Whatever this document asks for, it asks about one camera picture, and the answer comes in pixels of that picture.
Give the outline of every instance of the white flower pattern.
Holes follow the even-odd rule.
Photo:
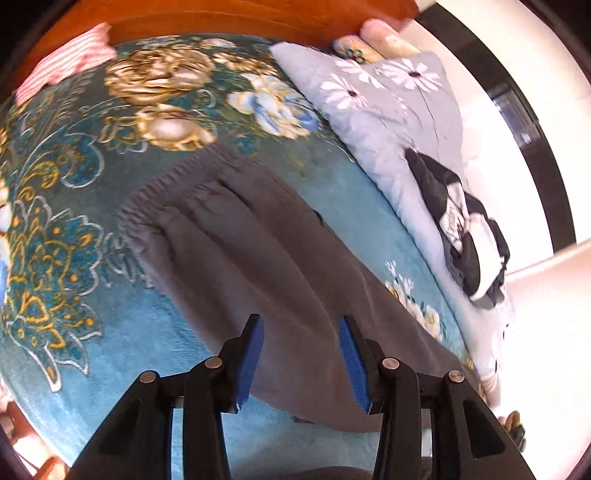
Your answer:
[[[337,65],[337,67],[340,67],[340,69],[343,70],[343,72],[350,73],[352,75],[357,75],[357,78],[360,82],[370,83],[376,88],[385,88],[384,85],[379,83],[375,77],[366,72],[361,67],[361,65],[359,65],[359,63],[357,63],[354,60],[338,59],[335,60],[335,64]]]
[[[400,98],[398,95],[394,95],[394,98],[398,101],[398,103],[400,104],[400,108],[402,110],[405,110],[405,111],[408,110],[408,106],[407,106],[406,102],[404,101],[404,99]]]
[[[388,61],[376,70],[380,74],[389,77],[396,85],[403,85],[409,90],[416,90],[417,87],[424,92],[436,92],[441,86],[439,75],[435,72],[428,72],[424,63],[416,67],[409,59],[401,61]]]
[[[327,80],[320,85],[322,90],[333,91],[324,99],[326,103],[337,102],[336,107],[338,110],[355,110],[368,107],[367,99],[347,80],[334,73],[331,73],[330,77],[334,80],[333,82]]]
[[[236,44],[225,38],[206,38],[199,42],[201,48],[236,48]]]
[[[439,313],[430,305],[421,303],[421,306],[419,306],[414,301],[414,298],[411,296],[414,283],[409,278],[404,278],[396,272],[396,262],[386,262],[386,268],[394,278],[393,281],[387,280],[384,282],[386,288],[407,309],[418,324],[428,331],[429,335],[439,343],[442,343],[443,329],[441,328]]]

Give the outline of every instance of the bedding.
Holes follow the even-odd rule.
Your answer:
[[[446,296],[486,390],[500,402],[502,332],[508,309],[475,307],[446,265],[437,225],[408,168],[404,150],[424,153],[466,179],[462,119],[441,60],[424,52],[409,59],[359,65],[290,43],[271,53],[302,94],[330,122],[359,165],[408,229]]]
[[[357,35],[345,35],[337,38],[333,42],[333,50],[342,59],[351,59],[360,64],[373,63],[384,59]]]
[[[359,36],[386,59],[418,55],[421,51],[400,37],[385,21],[370,18],[363,22]]]
[[[256,158],[216,142],[132,192],[119,231],[147,280],[212,352],[251,313],[265,322],[252,395],[346,432],[377,432],[355,400],[339,320],[415,372],[478,378],[415,321],[322,216]],[[425,416],[426,425],[430,416]]]
[[[420,325],[473,368],[412,237],[277,66],[273,43],[172,35],[121,44],[115,61],[0,112],[0,181],[11,210],[3,235],[10,255],[0,262],[0,374],[70,464],[142,371],[184,372],[209,356],[147,280],[117,212],[133,189],[214,140],[255,155],[294,188]],[[256,398],[223,422],[236,478],[260,469],[371,469],[375,459],[377,433],[295,423]]]

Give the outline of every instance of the blanket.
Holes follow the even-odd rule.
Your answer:
[[[0,375],[68,463],[142,371],[176,374],[210,355],[147,281],[117,212],[130,192],[213,140],[256,156],[294,188],[421,327],[473,368],[413,239],[277,66],[273,43],[201,34],[125,43],[116,60],[0,108],[0,180],[11,207]],[[371,469],[375,459],[377,433],[294,423],[256,398],[223,421],[235,478]]]

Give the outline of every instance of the gold floral pattern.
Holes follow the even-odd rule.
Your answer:
[[[137,50],[105,70],[109,94],[134,106],[156,105],[212,81],[209,57],[192,48]]]
[[[255,72],[259,75],[279,75],[276,68],[258,59],[245,59],[233,53],[212,55],[215,63],[221,63],[234,72]]]
[[[201,37],[181,37],[180,35],[161,35],[160,37],[144,38],[135,42],[136,47],[146,48],[161,48],[171,47],[172,45],[187,44],[188,42],[197,42]]]
[[[52,216],[37,196],[29,208],[15,202],[2,330],[42,367],[51,390],[61,388],[59,365],[88,374],[83,340],[102,334],[84,301],[97,283],[103,230],[69,210]]]
[[[169,151],[188,151],[215,141],[216,136],[180,107],[159,103],[136,114],[137,128],[152,145]]]
[[[199,42],[200,48],[236,48],[236,44],[224,38],[206,38]]]
[[[4,149],[8,145],[8,133],[6,127],[0,127],[0,157],[4,153]]]
[[[0,260],[10,265],[10,247],[7,238],[12,222],[12,204],[8,201],[9,190],[4,179],[0,179]]]

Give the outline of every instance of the bed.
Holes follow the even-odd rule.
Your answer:
[[[0,181],[12,203],[10,254],[0,265],[0,374],[58,455],[71,464],[142,371],[175,374],[209,356],[171,301],[146,281],[116,225],[127,195],[200,148],[203,131],[291,184],[409,311],[429,319],[430,333],[474,367],[412,237],[320,115],[304,108],[296,129],[281,118],[268,121],[263,107],[244,113],[229,100],[256,90],[255,77],[265,77],[271,94],[293,90],[290,98],[297,97],[269,53],[276,42],[270,37],[323,48],[368,15],[411,17],[414,3],[351,4],[334,18],[327,5],[307,2],[277,9],[230,2],[225,12],[129,1],[93,2],[90,11],[89,3],[76,4],[36,43],[12,81],[100,21],[113,25],[118,59],[44,89],[22,108],[8,100],[0,119]],[[306,19],[298,14],[304,7],[312,10]],[[129,16],[134,8],[141,17]],[[163,96],[146,100],[137,87],[142,76],[171,58],[200,71],[200,85],[179,91],[171,82]],[[127,59],[125,69],[120,59]],[[256,475],[261,465],[269,473],[371,469],[378,441],[377,433],[296,423],[257,399],[224,425],[236,478]],[[174,465],[179,476],[178,457]]]

